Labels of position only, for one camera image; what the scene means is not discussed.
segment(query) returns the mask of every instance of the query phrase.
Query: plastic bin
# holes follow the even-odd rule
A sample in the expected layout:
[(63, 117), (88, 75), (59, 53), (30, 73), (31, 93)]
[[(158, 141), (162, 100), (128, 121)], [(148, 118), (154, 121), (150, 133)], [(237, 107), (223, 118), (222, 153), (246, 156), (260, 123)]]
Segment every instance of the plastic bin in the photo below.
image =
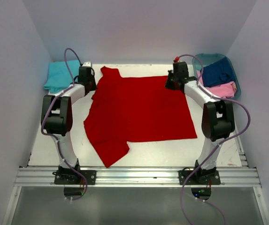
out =
[[(202, 54), (196, 55), (196, 57), (199, 58), (202, 61), (203, 66), (206, 67), (206, 66), (208, 66), (210, 64), (213, 64), (213, 63), (215, 63), (215, 62), (223, 59), (226, 56), (225, 55), (222, 55), (222, 54), (204, 54), (204, 53), (202, 53)], [(230, 64), (230, 66), (231, 66), (231, 69), (233, 71), (233, 74), (236, 77), (235, 83), (236, 83), (237, 91), (234, 94), (234, 97), (232, 98), (232, 99), (235, 100), (235, 99), (238, 99), (238, 97), (240, 97), (240, 95), (241, 95), (241, 88), (239, 86), (238, 78), (237, 78), (237, 75), (236, 75), (236, 73), (235, 73), (235, 71), (233, 69), (232, 63), (231, 63), (230, 59), (227, 58), (227, 60), (228, 60), (228, 62)], [(197, 77), (197, 71), (196, 70), (201, 71), (201, 64), (198, 62), (198, 60), (193, 59), (192, 60), (192, 66), (194, 68), (194, 75), (195, 75), (195, 77)]]

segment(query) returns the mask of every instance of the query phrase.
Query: clothing pile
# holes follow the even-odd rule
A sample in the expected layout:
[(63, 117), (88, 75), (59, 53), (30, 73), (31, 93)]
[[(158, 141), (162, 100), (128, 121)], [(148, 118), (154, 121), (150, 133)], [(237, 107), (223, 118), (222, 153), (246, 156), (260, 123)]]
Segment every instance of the clothing pile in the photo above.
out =
[(233, 73), (228, 59), (223, 59), (204, 67), (200, 83), (214, 95), (221, 98), (233, 98), (237, 87), (235, 84), (236, 77)]

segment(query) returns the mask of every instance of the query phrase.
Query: pink cloth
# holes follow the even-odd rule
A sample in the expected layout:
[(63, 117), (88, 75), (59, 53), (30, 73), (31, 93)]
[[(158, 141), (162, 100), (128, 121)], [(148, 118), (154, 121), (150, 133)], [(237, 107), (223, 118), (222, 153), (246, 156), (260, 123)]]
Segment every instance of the pink cloth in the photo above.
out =
[(233, 98), (234, 93), (237, 91), (236, 83), (234, 81), (231, 81), (229, 83), (224, 83), (217, 85), (215, 87), (205, 87), (207, 90), (209, 90), (214, 95), (217, 95), (220, 98)]

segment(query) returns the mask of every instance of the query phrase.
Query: cyan towel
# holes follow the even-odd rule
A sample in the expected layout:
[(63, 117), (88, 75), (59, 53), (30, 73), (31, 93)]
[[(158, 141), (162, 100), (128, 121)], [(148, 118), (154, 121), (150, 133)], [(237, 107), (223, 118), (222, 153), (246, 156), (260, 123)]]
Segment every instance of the cyan towel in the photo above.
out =
[[(69, 68), (73, 77), (79, 73), (79, 61), (68, 61)], [(66, 89), (72, 83), (69, 71), (65, 62), (51, 62), (49, 63), (48, 80), (44, 85), (44, 89), (49, 90), (50, 93), (57, 93)]]
[(214, 87), (236, 81), (232, 67), (226, 57), (204, 67), (202, 79), (205, 87)]

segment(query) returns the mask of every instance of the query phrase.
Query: white work surface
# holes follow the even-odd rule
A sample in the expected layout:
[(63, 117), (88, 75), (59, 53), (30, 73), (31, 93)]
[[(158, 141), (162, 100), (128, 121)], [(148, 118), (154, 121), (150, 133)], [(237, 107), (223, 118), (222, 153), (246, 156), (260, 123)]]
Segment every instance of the white work surface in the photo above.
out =
[[(100, 69), (103, 66), (118, 68), (122, 77), (167, 75), (168, 70), (172, 69), (172, 64), (95, 64), (93, 68), (96, 72), (96, 82), (102, 76)], [(189, 73), (190, 76), (193, 76), (191, 65), (189, 65)], [(90, 144), (83, 125), (83, 121), (86, 119), (92, 104), (91, 97), (93, 94), (94, 91), (90, 92), (72, 106), (73, 127), (71, 130), (71, 139), (75, 154), (81, 166), (104, 166), (93, 146)], [(190, 97), (186, 96), (186, 99), (198, 138), (161, 142), (128, 142), (130, 148), (128, 154), (113, 164), (113, 166), (194, 166), (195, 160), (201, 153), (204, 142), (204, 135), (201, 130), (202, 109)], [(217, 166), (242, 166), (238, 152), (239, 141), (237, 138), (224, 143), (218, 157)], [(41, 134), (39, 126), (28, 165), (58, 166), (58, 164), (59, 158), (55, 144), (51, 137)]]

